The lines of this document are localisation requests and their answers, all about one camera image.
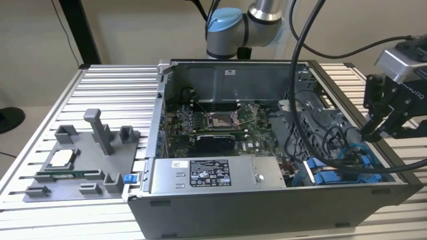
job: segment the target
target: wall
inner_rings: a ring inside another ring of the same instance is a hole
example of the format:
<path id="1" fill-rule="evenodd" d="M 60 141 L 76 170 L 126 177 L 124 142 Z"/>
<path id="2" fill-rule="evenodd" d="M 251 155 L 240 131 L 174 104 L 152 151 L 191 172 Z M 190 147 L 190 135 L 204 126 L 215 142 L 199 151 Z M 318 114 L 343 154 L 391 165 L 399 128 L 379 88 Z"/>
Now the wall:
<path id="1" fill-rule="evenodd" d="M 76 71 L 51 1 L 2 0 L 0 107 L 52 105 Z"/>
<path id="2" fill-rule="evenodd" d="M 246 10 L 252 1 L 223 0 L 220 7 Z M 296 29 L 315 2 L 299 1 Z M 202 3 L 208 9 L 211 1 Z M 204 22 L 191 2 L 83 0 L 83 6 L 106 64 L 156 64 L 162 58 L 204 58 Z M 327 0 L 307 43 L 320 52 L 340 54 L 391 36 L 427 33 L 426 10 L 426 0 Z M 0 107 L 2 103 L 52 105 L 78 67 L 51 1 L 2 0 L 0 34 Z M 288 58 L 294 44 L 291 41 L 287 46 Z M 372 64 L 382 48 L 344 61 L 354 62 L 364 73 L 374 73 Z M 255 58 L 270 59 L 272 55 L 271 48 L 254 51 Z M 331 62 L 306 51 L 302 58 Z"/>

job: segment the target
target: blue cable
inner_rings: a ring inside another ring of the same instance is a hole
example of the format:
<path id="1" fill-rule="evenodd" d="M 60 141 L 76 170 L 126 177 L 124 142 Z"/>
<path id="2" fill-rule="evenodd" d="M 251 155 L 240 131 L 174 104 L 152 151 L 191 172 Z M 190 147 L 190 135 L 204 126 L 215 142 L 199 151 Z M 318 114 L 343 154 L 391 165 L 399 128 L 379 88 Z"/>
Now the blue cable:
<path id="1" fill-rule="evenodd" d="M 359 147 L 359 148 L 362 148 L 362 149 L 368 153 L 368 155 L 370 155 L 370 157 L 371 157 L 371 160 L 374 161 L 374 160 L 376 159 L 372 151 L 371 151 L 364 145 L 354 143 L 354 144 L 350 144 L 350 147 L 351 147 L 351 148 L 352 148 L 352 147 Z M 344 148 L 342 149 L 342 151 L 340 151 L 340 153 L 339 153 L 339 155 L 338 155 L 338 158 L 339 158 L 339 159 L 342 158 L 342 156 L 343 156 L 343 154 L 346 153 L 346 151 L 347 151 L 347 147 L 344 147 Z"/>
<path id="2" fill-rule="evenodd" d="M 296 185 L 300 183 L 300 179 L 302 179 L 302 173 L 298 172 L 292 180 L 292 187 L 296 187 Z"/>

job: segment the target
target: black cable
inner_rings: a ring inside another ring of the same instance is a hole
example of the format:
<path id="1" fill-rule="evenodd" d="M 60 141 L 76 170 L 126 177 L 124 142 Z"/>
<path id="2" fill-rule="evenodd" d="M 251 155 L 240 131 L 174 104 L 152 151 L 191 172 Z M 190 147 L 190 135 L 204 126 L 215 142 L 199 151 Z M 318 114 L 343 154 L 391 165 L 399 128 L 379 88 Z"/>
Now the black cable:
<path id="1" fill-rule="evenodd" d="M 8 154 L 8 153 L 6 153 L 6 152 L 3 152 L 3 151 L 0 151 L 0 154 L 7 155 L 7 156 L 10 156 L 10 157 L 12 157 L 12 158 L 18 158 L 15 155 Z"/>
<path id="2" fill-rule="evenodd" d="M 204 25 L 204 39 L 208 38 L 210 22 L 211 22 L 211 19 L 212 19 L 212 14 L 215 13 L 215 10 L 220 5 L 220 2 L 222 2 L 222 0 L 212 0 L 211 7 L 208 8 L 207 21 L 206 21 L 206 25 Z"/>
<path id="3" fill-rule="evenodd" d="M 331 137 L 334 138 L 334 134 L 332 134 L 332 130 L 336 129 L 338 130 L 338 133 L 340 135 L 340 139 L 343 139 L 343 142 L 344 142 L 344 147 L 346 148 L 350 148 L 350 144 L 348 144 L 348 141 L 347 139 L 344 138 L 344 132 L 343 132 L 343 129 L 338 126 L 338 125 L 334 125 L 331 126 L 326 133 L 324 133 L 324 136 L 323 136 L 323 139 L 322 139 L 322 150 L 324 153 L 327 153 L 326 155 L 331 158 L 331 150 L 326 148 L 326 145 L 327 145 L 327 139 L 328 139 L 328 135 L 331 135 Z"/>
<path id="4" fill-rule="evenodd" d="M 308 131 L 308 133 L 311 133 L 311 134 L 314 134 L 314 135 L 318 135 L 318 137 L 323 138 L 323 135 L 319 134 L 319 133 L 316 133 L 316 132 L 314 132 L 314 131 Z"/>
<path id="5" fill-rule="evenodd" d="M 70 50 L 71 50 L 75 62 L 78 63 L 78 67 L 80 67 L 80 63 L 79 63 L 79 60 L 78 60 L 78 57 L 76 57 L 76 54 L 75 54 L 75 51 L 74 51 L 74 47 L 72 47 L 72 43 L 71 43 L 71 40 L 70 40 L 70 36 L 68 36 L 67 31 L 66 31 L 66 27 L 63 25 L 63 21 L 62 21 L 60 14 L 59 14 L 59 11 L 56 9 L 54 0 L 51 0 L 51 2 L 52 2 L 54 9 L 55 9 L 56 17 L 58 17 L 58 20 L 59 20 L 59 24 L 62 26 L 62 29 L 64 30 L 66 35 L 67 35 L 68 46 L 70 46 Z"/>
<path id="6" fill-rule="evenodd" d="M 266 115 L 270 115 L 270 114 L 278 112 L 279 110 L 280 110 L 279 107 L 267 108 Z"/>
<path id="7" fill-rule="evenodd" d="M 188 1 L 191 1 L 194 3 L 194 5 L 196 6 L 196 8 L 198 8 L 198 10 L 199 10 L 199 12 L 202 14 L 202 17 L 203 17 L 204 21 L 207 21 L 208 20 L 208 16 L 207 16 L 206 10 L 203 9 L 200 1 L 199 0 L 188 0 Z"/>
<path id="8" fill-rule="evenodd" d="M 288 144 L 290 144 L 290 141 L 291 141 L 291 138 L 292 138 L 294 129 L 295 129 L 295 124 L 292 123 L 291 128 L 290 128 L 290 130 L 288 130 L 288 136 L 287 136 L 286 141 L 284 141 L 284 146 L 283 146 L 283 148 L 284 148 L 284 153 L 286 153 L 286 155 L 291 158 L 291 160 L 292 160 L 294 162 L 303 163 L 303 161 L 300 161 L 300 160 L 295 157 L 295 155 L 292 155 L 292 154 L 288 152 Z"/>
<path id="9" fill-rule="evenodd" d="M 302 33 L 300 33 L 300 37 L 299 40 L 296 42 L 296 46 L 295 46 L 295 50 L 294 50 L 294 54 L 292 54 L 292 59 L 290 62 L 290 69 L 288 69 L 288 79 L 291 79 L 290 81 L 290 92 L 288 92 L 288 97 L 290 97 L 290 108 L 291 108 L 291 113 L 294 116 L 294 122 L 296 123 L 296 130 L 299 132 L 300 135 L 300 139 L 308 149 L 308 152 L 314 155 L 315 158 L 318 158 L 318 160 L 320 162 L 323 162 L 326 165 L 342 170 L 342 171 L 348 171 L 348 172 L 354 172 L 354 173 L 367 173 L 367 174 L 390 174 L 390 173 L 399 173 L 399 172 L 405 172 L 405 171 L 411 171 L 414 169 L 422 168 L 427 166 L 427 159 L 418 161 L 415 163 L 411 163 L 409 165 L 405 166 L 397 166 L 397 167 L 389 167 L 389 168 L 382 168 L 382 169 L 375 169 L 375 168 L 354 168 L 350 166 L 346 166 L 343 164 L 339 164 L 335 160 L 330 160 L 326 159 L 315 150 L 315 148 L 311 146 L 310 140 L 304 134 L 304 130 L 303 130 L 303 126 L 300 124 L 300 117 L 298 114 L 298 109 L 296 109 L 296 102 L 295 102 L 295 83 L 296 83 L 296 79 L 295 79 L 295 74 L 296 74 L 296 66 L 298 66 L 298 61 L 299 61 L 299 56 L 300 56 L 300 52 L 302 52 L 302 48 L 303 48 L 303 43 L 304 40 L 307 38 L 307 34 L 310 31 L 310 28 L 314 24 L 314 21 L 316 19 L 318 13 L 322 9 L 323 4 L 326 3 L 326 0 L 319 0 L 312 12 L 308 16 L 307 22 L 304 24 Z"/>
<path id="10" fill-rule="evenodd" d="M 323 129 L 323 131 L 327 132 L 328 129 L 327 129 L 326 126 L 323 126 L 323 124 L 322 124 L 322 123 L 318 121 L 318 119 L 315 118 L 315 113 L 310 112 L 310 116 L 311 116 L 311 118 L 312 118 L 314 123 L 318 124 L 318 126 Z"/>
<path id="11" fill-rule="evenodd" d="M 288 27 L 291 29 L 291 32 L 292 32 L 292 35 L 295 37 L 296 40 L 300 39 L 296 31 L 295 31 L 295 28 L 294 28 L 294 20 L 292 20 L 292 15 L 294 15 L 294 8 L 295 8 L 295 4 L 296 4 L 296 0 L 292 1 L 292 4 L 291 4 L 291 9 L 290 9 L 290 14 L 288 14 Z M 303 47 L 311 52 L 314 53 L 315 55 L 326 58 L 326 59 L 343 59 L 343 58 L 347 58 L 360 52 L 363 52 L 364 50 L 368 50 L 370 48 L 380 45 L 380 44 L 384 44 L 384 43 L 389 43 L 389 42 L 394 42 L 394 41 L 399 41 L 399 40 L 411 40 L 414 39 L 411 35 L 407 35 L 407 36 L 395 36 L 395 37 L 390 37 L 390 38 L 386 38 L 383 40 L 379 40 L 374 43 L 371 43 L 370 45 L 364 46 L 364 47 L 360 47 L 359 49 L 356 49 L 355 51 L 352 52 L 348 52 L 343 55 L 327 55 L 322 52 L 318 52 L 316 50 L 314 50 L 310 46 L 307 46 L 306 44 L 303 44 Z"/>
<path id="12" fill-rule="evenodd" d="M 300 138 L 298 138 L 296 140 L 295 140 L 295 146 L 294 146 L 294 157 L 295 157 L 295 155 L 296 155 L 296 148 L 298 148 L 298 146 L 299 146 L 299 140 L 300 140 Z"/>

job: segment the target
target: label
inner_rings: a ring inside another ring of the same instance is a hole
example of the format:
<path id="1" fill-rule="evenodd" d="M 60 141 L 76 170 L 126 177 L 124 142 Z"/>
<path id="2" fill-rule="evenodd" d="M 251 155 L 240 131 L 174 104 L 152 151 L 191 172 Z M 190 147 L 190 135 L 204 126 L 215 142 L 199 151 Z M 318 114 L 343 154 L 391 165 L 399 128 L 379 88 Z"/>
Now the label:
<path id="1" fill-rule="evenodd" d="M 52 175 L 55 179 L 74 179 L 75 176 L 72 174 L 62 174 L 62 175 Z"/>
<path id="2" fill-rule="evenodd" d="M 232 185 L 228 160 L 190 161 L 190 185 L 192 187 L 224 187 Z"/>
<path id="3" fill-rule="evenodd" d="M 172 161 L 172 168 L 186 169 L 188 168 L 188 161 Z"/>
<path id="4" fill-rule="evenodd" d="M 226 70 L 224 75 L 226 76 L 236 75 L 236 70 Z"/>

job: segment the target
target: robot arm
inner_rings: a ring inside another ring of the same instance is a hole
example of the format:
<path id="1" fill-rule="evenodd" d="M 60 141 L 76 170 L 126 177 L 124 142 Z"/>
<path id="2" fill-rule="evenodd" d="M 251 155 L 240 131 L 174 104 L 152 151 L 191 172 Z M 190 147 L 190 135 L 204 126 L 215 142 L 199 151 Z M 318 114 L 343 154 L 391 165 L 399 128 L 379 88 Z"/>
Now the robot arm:
<path id="1" fill-rule="evenodd" d="M 232 7 L 218 9 L 207 23 L 207 55 L 231 59 L 240 47 L 267 46 L 282 27 L 282 0 L 255 0 L 247 13 Z"/>
<path id="2" fill-rule="evenodd" d="M 413 117 L 427 115 L 427 35 L 384 49 L 375 65 L 384 74 L 366 79 L 363 140 L 379 141 L 382 132 L 395 139 L 427 137 L 427 120 L 417 129 L 403 127 Z"/>

